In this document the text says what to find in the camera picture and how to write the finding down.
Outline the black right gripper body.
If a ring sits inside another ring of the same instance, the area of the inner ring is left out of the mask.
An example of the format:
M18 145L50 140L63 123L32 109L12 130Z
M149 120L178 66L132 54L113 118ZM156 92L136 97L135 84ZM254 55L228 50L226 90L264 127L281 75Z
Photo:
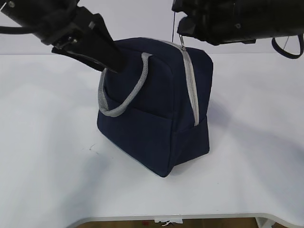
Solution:
M214 46L230 43L255 44L245 33L239 0L174 0L173 12L186 14L177 33Z

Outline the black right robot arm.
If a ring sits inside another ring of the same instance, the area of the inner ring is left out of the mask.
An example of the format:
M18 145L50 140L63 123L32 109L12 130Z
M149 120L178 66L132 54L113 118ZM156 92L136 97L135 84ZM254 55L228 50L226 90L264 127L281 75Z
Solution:
M175 0L172 11L186 14L178 34L214 46L304 32L302 0Z

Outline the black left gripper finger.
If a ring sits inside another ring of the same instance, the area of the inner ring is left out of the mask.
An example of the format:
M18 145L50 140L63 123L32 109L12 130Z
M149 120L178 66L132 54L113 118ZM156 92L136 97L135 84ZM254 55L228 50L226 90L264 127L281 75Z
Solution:
M97 71L103 71L104 70L104 66L101 65L100 63L97 63L97 62L95 62L93 60L90 60L86 57L82 57L82 56L78 56L76 54L68 53L63 49L58 49L56 47L53 47L51 52L54 53L54 54L58 54L58 55L62 55L62 56L66 56L66 57L75 59L75 60L77 60L77 61L87 65L88 67L97 70Z
M83 36L71 45L71 54L100 63L115 73L122 72L126 64L124 55L107 29L96 23L90 23Z

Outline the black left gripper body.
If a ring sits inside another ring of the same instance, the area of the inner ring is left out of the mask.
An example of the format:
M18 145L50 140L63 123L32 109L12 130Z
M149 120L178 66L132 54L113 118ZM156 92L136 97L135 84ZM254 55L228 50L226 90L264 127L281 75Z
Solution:
M6 35L36 36L61 55L99 55L105 51L105 23L77 0L2 0L0 11L18 26L1 26Z

